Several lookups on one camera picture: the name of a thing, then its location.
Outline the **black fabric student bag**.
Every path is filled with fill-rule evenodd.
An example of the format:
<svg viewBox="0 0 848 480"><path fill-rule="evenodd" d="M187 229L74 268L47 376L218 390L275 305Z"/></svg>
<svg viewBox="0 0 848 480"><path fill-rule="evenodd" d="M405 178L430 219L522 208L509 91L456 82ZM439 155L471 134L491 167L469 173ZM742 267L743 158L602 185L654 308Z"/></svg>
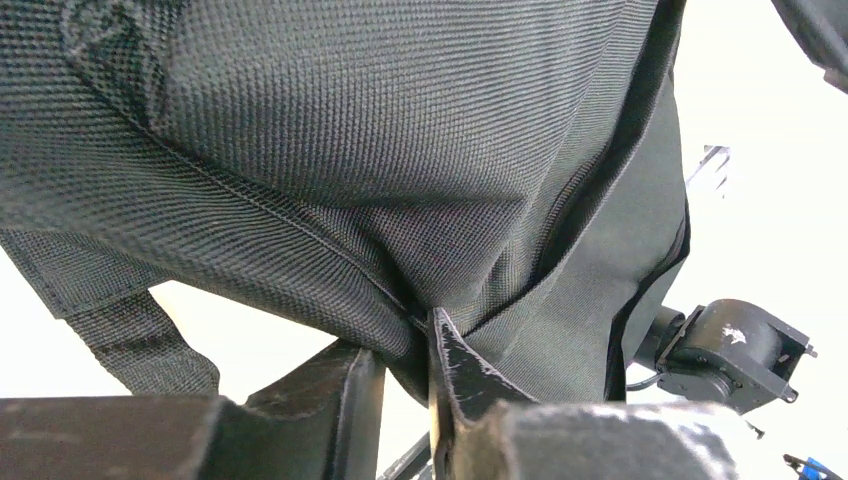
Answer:
<svg viewBox="0 0 848 480"><path fill-rule="evenodd" d="M689 247L684 8L5 1L2 248L136 394L217 389L177 280L418 399L439 310L538 400L620 400Z"/></svg>

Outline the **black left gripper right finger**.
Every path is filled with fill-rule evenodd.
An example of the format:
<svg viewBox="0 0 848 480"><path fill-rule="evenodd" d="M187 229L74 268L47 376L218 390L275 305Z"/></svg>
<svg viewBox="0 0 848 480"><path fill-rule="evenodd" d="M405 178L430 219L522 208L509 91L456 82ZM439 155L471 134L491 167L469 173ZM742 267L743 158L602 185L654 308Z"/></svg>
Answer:
<svg viewBox="0 0 848 480"><path fill-rule="evenodd" d="M710 403L543 404L428 315L436 479L768 479L743 419Z"/></svg>

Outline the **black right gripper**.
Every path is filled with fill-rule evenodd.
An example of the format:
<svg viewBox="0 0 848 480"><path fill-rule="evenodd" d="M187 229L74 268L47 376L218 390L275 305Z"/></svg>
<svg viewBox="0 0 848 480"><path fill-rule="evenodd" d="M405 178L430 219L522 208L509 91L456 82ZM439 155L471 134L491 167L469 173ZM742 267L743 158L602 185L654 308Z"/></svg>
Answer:
<svg viewBox="0 0 848 480"><path fill-rule="evenodd" d="M687 317L662 313L668 322L656 336L657 385L689 401L739 414L774 400L793 403L792 375L804 356L817 356L809 336L746 301L716 300Z"/></svg>

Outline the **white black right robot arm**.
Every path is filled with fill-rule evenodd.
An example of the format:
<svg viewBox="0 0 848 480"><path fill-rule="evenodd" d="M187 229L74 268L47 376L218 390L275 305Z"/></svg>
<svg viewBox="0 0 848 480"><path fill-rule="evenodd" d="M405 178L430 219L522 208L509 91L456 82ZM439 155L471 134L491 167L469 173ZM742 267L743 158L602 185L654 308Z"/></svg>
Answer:
<svg viewBox="0 0 848 480"><path fill-rule="evenodd" d="M663 307L634 356L655 375L628 389L656 386L744 415L777 399L795 402L790 379L806 355L817 356L809 336L752 303L716 300L688 316Z"/></svg>

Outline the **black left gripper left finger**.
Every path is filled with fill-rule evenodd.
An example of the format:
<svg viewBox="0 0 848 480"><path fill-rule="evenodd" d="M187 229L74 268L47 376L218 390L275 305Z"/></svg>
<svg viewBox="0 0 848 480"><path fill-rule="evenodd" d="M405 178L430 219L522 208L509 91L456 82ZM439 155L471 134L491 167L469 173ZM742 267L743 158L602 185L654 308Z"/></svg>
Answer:
<svg viewBox="0 0 848 480"><path fill-rule="evenodd" d="M223 396L5 399L5 479L372 479L384 365L338 341L239 405Z"/></svg>

